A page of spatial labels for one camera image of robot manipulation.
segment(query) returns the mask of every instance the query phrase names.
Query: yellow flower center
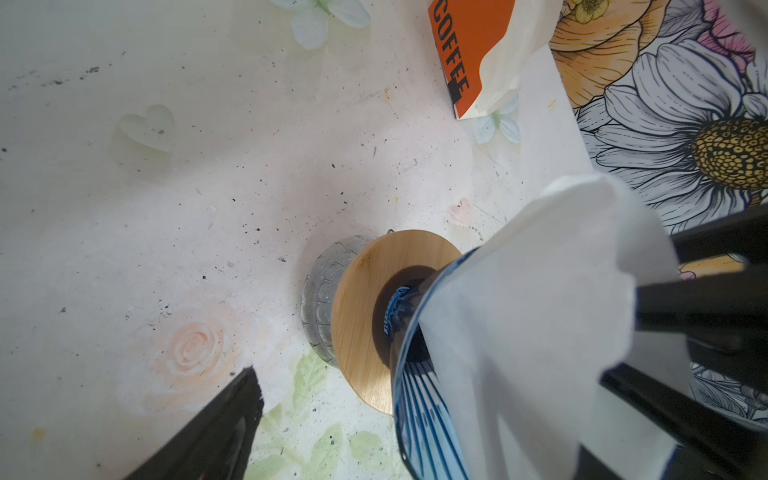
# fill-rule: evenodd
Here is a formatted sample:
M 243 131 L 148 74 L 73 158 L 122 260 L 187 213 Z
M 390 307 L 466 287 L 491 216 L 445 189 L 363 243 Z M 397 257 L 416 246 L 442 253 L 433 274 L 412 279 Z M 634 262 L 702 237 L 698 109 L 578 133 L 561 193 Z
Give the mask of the yellow flower center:
M 728 118 L 707 125 L 694 138 L 702 174 L 737 190 L 768 188 L 768 123 Z
M 609 0 L 577 0 L 574 16 L 579 23 L 589 23 L 603 16 L 608 10 Z

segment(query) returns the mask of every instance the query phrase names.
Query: round wooden base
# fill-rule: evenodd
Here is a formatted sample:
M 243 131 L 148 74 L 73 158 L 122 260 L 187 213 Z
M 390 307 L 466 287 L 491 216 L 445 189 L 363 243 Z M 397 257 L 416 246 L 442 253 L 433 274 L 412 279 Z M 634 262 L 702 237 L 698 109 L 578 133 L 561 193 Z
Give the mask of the round wooden base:
M 461 256 L 424 230 L 388 233 L 365 246 L 346 268 L 333 300 L 333 351 L 347 382 L 368 405 L 392 414 L 384 311 L 394 291 L 424 280 Z

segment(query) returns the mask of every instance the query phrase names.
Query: white daisy print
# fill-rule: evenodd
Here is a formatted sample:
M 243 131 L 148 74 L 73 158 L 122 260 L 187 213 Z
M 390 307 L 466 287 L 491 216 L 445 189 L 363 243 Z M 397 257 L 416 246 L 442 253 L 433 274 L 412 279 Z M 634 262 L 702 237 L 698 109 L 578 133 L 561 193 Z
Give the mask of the white daisy print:
M 741 78 L 695 41 L 661 45 L 578 113 L 590 156 L 677 232 L 768 197 L 768 65 Z
M 496 133 L 496 129 L 502 131 L 507 140 L 513 144 L 520 143 L 520 127 L 513 114 L 518 108 L 519 95 L 515 95 L 505 106 L 484 117 L 476 118 L 472 125 L 472 132 L 479 144 L 487 144 Z
M 363 28 L 371 15 L 359 0 L 270 0 L 278 7 L 295 12 L 293 36 L 307 50 L 320 48 L 328 37 L 328 17 L 336 17 L 350 27 Z

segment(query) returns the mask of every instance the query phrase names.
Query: white table surface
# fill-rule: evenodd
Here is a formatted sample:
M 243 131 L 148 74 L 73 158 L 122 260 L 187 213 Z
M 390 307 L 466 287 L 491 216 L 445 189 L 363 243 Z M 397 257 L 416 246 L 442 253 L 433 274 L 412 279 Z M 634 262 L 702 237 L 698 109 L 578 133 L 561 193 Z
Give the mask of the white table surface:
M 121 478 L 250 365 L 280 409 L 247 478 L 407 476 L 391 417 L 313 356 L 304 276 L 390 228 L 467 251 L 591 166 L 548 49 L 523 74 L 522 143 L 479 145 L 427 2 L 365 7 L 369 27 L 331 18 L 306 51 L 268 0 L 0 5 L 3 478 Z M 118 126 L 156 104 L 168 154 Z M 190 335 L 194 375 L 171 355 Z

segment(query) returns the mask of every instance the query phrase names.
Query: blue ridged glass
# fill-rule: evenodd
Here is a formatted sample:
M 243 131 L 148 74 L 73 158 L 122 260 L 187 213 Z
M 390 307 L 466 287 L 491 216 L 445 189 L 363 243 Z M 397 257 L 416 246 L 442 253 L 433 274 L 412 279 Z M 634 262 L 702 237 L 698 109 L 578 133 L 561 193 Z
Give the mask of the blue ridged glass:
M 440 382 L 419 328 L 419 315 L 435 288 L 470 255 L 467 253 L 418 286 L 395 291 L 385 314 L 390 341 L 392 404 L 402 460 L 419 480 L 466 479 L 467 471 Z

